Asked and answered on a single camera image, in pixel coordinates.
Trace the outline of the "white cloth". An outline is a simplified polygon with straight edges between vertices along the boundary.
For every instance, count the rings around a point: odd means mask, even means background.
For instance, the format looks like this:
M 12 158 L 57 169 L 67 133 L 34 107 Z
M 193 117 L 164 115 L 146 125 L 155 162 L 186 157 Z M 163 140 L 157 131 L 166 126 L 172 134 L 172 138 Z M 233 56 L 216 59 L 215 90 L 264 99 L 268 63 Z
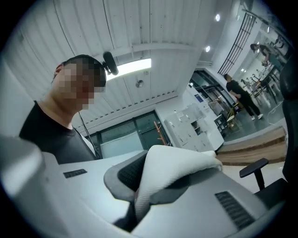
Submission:
M 196 152 L 165 145 L 152 146 L 145 158 L 135 199 L 136 220 L 141 221 L 149 211 L 151 195 L 186 175 L 210 168 L 221 171 L 222 166 L 214 151 Z

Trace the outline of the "white locker wall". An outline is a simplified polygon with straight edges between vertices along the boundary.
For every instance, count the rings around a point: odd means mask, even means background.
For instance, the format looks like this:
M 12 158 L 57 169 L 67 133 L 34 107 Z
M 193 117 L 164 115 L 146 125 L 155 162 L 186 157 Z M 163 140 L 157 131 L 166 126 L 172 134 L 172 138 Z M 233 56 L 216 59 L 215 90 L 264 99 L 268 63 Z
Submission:
M 179 112 L 174 111 L 167 119 L 177 121 L 183 149 L 217 151 L 224 143 L 215 117 L 204 113 L 197 104 L 192 103 Z

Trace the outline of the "wooden step platform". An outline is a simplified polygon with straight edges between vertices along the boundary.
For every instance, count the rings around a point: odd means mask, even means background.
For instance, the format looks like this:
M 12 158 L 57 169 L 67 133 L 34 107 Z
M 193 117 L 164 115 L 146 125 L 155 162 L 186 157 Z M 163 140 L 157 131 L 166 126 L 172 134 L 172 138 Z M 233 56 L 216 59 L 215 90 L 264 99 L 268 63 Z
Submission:
M 286 132 L 280 126 L 255 138 L 224 145 L 218 150 L 217 159 L 229 166 L 246 166 L 261 158 L 273 164 L 285 161 L 286 151 Z

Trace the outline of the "dark work table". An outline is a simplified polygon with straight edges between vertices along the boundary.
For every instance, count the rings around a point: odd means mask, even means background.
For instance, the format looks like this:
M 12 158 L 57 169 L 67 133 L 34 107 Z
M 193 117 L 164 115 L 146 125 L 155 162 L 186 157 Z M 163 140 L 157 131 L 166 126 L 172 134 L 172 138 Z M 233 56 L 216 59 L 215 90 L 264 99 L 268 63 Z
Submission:
M 240 78 L 240 82 L 256 104 L 271 108 L 272 105 L 278 103 L 281 92 L 279 71 L 275 66 L 272 64 L 266 67 L 251 65 L 247 70 L 242 69 L 242 72 L 244 74 Z

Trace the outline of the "wooden coat rack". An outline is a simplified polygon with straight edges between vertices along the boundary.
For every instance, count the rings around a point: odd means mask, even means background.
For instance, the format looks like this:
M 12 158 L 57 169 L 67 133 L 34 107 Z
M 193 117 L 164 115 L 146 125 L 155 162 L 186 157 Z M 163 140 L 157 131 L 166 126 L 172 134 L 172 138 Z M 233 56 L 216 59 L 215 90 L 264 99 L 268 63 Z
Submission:
M 167 140 L 164 138 L 163 133 L 162 133 L 162 125 L 158 124 L 156 121 L 154 121 L 155 128 L 157 130 L 157 133 L 159 137 L 157 139 L 161 140 L 163 145 L 169 146 L 169 143 Z

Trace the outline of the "black framed glass door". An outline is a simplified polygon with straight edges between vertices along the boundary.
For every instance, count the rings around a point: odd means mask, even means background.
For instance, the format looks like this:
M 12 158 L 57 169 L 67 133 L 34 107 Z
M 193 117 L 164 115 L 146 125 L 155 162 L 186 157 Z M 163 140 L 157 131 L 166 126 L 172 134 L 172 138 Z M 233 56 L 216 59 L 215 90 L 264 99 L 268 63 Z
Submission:
M 235 105 L 235 101 L 226 90 L 204 70 L 193 72 L 190 85 L 198 91 L 216 115 L 222 114 L 227 117 Z

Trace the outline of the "dark framed window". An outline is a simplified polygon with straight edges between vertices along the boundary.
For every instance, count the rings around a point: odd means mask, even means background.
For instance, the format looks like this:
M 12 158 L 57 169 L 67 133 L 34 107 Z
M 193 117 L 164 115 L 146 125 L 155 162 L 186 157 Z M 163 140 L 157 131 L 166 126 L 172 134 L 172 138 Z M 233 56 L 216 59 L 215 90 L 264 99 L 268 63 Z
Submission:
M 155 111 L 131 118 L 115 126 L 95 132 L 86 139 L 94 144 L 96 157 L 107 159 L 129 152 L 149 150 L 154 145 L 163 145 L 154 125 L 154 121 L 161 124 Z M 172 143 L 162 127 L 164 138 Z

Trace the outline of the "person's black t-shirt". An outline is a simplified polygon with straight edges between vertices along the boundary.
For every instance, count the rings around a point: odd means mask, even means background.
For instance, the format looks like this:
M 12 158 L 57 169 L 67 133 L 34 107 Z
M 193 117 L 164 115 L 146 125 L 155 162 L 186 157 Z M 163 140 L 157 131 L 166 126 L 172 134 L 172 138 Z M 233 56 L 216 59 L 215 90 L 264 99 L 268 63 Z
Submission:
M 58 164 L 93 161 L 95 152 L 74 128 L 68 129 L 47 116 L 37 101 L 27 116 L 19 137 L 55 156 Z

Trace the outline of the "long ceiling tube light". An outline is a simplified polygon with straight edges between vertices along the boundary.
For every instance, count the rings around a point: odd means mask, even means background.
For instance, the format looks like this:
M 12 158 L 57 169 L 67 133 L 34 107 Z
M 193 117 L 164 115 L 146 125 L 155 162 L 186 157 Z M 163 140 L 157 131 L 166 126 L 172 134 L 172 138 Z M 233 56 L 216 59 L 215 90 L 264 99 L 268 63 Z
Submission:
M 123 77 L 127 74 L 131 74 L 134 72 L 147 70 L 150 68 L 151 68 L 151 58 L 126 63 L 126 64 L 123 64 L 123 65 L 120 65 L 117 67 L 117 69 L 118 69 L 117 75 L 113 75 L 113 74 L 108 75 L 108 73 L 106 73 L 107 81 L 109 81 L 111 79 Z

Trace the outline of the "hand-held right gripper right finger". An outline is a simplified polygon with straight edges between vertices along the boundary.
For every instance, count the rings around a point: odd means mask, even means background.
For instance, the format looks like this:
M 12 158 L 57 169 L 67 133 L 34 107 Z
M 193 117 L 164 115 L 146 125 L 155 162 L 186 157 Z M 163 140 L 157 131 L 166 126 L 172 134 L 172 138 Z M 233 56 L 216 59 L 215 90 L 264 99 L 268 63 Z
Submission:
M 190 176 L 190 186 L 175 202 L 153 205 L 133 230 L 139 238 L 224 238 L 238 231 L 215 194 L 228 191 L 254 218 L 266 207 L 253 193 L 218 169 Z

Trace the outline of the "black balcony railing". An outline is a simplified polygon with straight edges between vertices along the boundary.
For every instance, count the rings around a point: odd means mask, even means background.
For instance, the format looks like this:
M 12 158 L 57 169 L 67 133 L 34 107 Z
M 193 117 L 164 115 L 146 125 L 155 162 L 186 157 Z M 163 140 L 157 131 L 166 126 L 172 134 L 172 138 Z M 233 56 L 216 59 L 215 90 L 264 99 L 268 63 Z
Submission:
M 218 73 L 221 75 L 224 75 L 226 73 L 229 73 L 231 68 L 236 63 L 240 53 L 243 51 L 243 48 L 245 46 L 245 43 L 247 42 L 248 38 L 250 37 L 250 34 L 252 32 L 252 29 L 256 23 L 256 17 L 252 16 L 248 13 L 245 13 L 244 19 L 242 21 L 241 27 L 239 29 L 239 32 L 236 36 L 236 39 L 225 59 L 223 64 L 218 70 Z

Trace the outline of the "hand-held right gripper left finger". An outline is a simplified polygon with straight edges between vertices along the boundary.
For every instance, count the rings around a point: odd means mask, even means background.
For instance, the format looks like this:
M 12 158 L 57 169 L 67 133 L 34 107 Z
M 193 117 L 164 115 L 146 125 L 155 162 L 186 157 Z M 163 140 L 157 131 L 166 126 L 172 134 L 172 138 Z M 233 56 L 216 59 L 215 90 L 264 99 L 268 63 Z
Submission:
M 118 225 L 134 217 L 133 203 L 147 151 L 59 166 L 71 189 L 97 215 Z

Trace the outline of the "black mesh office chair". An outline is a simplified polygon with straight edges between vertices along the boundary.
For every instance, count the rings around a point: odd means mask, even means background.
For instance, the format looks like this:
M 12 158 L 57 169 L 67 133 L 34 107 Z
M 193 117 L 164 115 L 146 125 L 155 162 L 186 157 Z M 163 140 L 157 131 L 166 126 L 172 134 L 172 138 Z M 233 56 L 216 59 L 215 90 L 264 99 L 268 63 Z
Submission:
M 244 178 L 255 174 L 260 191 L 255 195 L 270 209 L 287 198 L 298 198 L 298 54 L 293 54 L 283 67 L 280 77 L 280 90 L 284 101 L 282 109 L 287 125 L 288 147 L 280 178 L 265 187 L 261 169 L 269 163 L 265 158 L 246 166 L 239 172 Z

